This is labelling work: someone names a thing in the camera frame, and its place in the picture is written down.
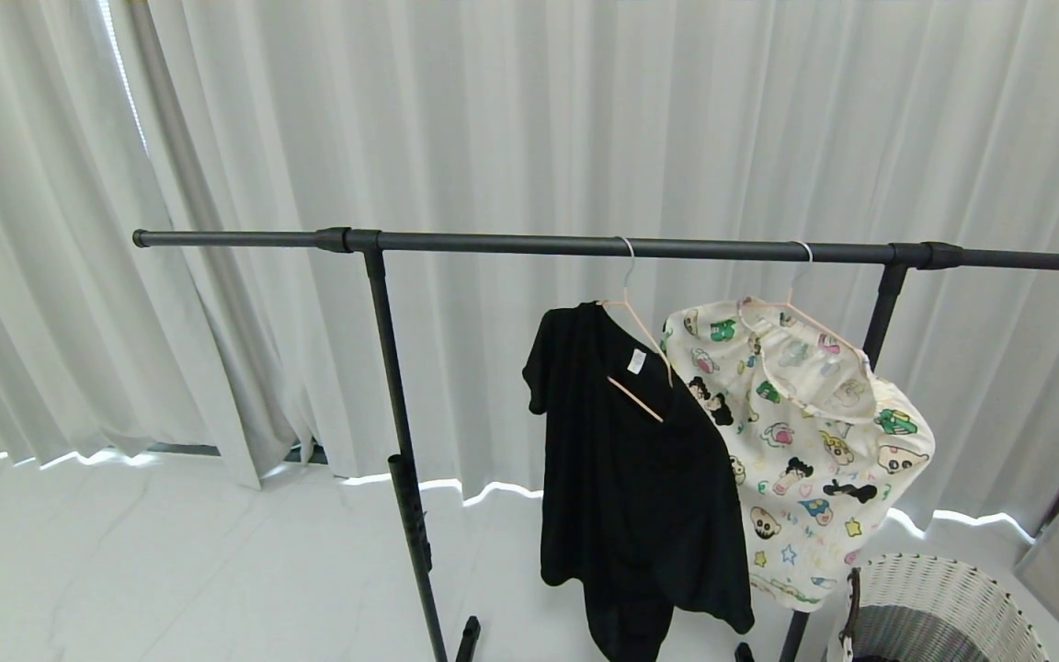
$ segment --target curtain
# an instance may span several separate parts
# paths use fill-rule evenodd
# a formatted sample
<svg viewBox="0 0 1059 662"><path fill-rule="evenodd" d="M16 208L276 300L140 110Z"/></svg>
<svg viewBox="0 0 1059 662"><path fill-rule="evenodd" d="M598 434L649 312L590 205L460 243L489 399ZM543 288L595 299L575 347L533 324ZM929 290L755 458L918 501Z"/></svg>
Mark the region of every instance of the curtain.
<svg viewBox="0 0 1059 662"><path fill-rule="evenodd" d="M1059 251L1059 3L113 7L129 10L139 115L170 118L147 135L177 229ZM394 428L360 258L184 254L249 443L318 440L337 473L383 472ZM616 297L626 263L387 263L421 477L468 495L538 486L542 423L519 374L538 319ZM792 269L640 261L631 301L656 327L679 307L780 297ZM795 302L859 342L877 278L820 265ZM915 273L879 373L938 434L902 507L1034 531L1059 489L1059 273Z"/></svg>
<svg viewBox="0 0 1059 662"><path fill-rule="evenodd" d="M0 3L0 453L211 444L257 486L187 265L134 227L169 218L100 7Z"/></svg>

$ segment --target light under curtain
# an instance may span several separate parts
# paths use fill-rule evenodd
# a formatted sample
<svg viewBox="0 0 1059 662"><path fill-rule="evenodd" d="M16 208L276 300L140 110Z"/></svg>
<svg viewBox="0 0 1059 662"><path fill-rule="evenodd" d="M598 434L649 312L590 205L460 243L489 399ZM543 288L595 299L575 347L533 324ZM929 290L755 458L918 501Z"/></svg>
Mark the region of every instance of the light under curtain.
<svg viewBox="0 0 1059 662"><path fill-rule="evenodd" d="M0 453L213 444L259 485L91 0L0 3ZM227 452L238 447L239 452Z"/></svg>
<svg viewBox="0 0 1059 662"><path fill-rule="evenodd" d="M147 138L179 230L1059 251L1059 3L113 7L129 10L122 57L161 62L130 80L143 122L164 123ZM316 439L337 473L385 472L394 429L357 256L185 252L235 397L257 402L249 442ZM534 328L550 307L612 297L625 262L388 265L421 477L460 478L467 495L538 486L540 422L519 376ZM877 275L812 268L797 305L859 342ZM689 305L780 297L790 276L643 262L631 292L657 326ZM937 432L904 511L1041 523L1059 490L1059 273L912 275L880 373Z"/></svg>

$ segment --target black t-shirt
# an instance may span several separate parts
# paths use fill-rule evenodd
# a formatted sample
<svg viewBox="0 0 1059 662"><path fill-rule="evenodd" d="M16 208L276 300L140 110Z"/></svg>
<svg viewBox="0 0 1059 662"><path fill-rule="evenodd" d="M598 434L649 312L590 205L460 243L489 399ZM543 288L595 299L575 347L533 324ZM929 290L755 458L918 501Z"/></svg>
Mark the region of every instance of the black t-shirt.
<svg viewBox="0 0 1059 662"><path fill-rule="evenodd" d="M530 411L546 414L541 578L584 583L606 657L654 659L627 652L633 645L623 640L648 630L642 637L656 641L635 650L659 648L672 606L748 631L747 541L730 455L680 377L669 386L664 360L596 303L550 310L522 376Z"/></svg>

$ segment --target shirt label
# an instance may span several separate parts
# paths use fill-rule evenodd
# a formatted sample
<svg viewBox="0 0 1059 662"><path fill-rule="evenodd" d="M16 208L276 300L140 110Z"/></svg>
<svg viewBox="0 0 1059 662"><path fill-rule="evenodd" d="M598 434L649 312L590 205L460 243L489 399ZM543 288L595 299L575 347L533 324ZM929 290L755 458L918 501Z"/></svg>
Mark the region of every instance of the shirt label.
<svg viewBox="0 0 1059 662"><path fill-rule="evenodd" d="M631 363L627 364L627 372L631 374L640 374L640 370L644 368L644 359L648 358L643 352L634 351L631 353Z"/></svg>

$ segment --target laundry basket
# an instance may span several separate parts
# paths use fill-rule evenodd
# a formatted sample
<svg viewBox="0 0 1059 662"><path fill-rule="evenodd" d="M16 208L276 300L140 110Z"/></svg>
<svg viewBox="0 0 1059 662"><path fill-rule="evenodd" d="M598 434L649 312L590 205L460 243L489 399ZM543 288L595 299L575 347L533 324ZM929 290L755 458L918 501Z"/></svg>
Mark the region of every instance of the laundry basket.
<svg viewBox="0 0 1059 662"><path fill-rule="evenodd" d="M826 662L1047 662L1011 594L966 562L884 554L848 583Z"/></svg>

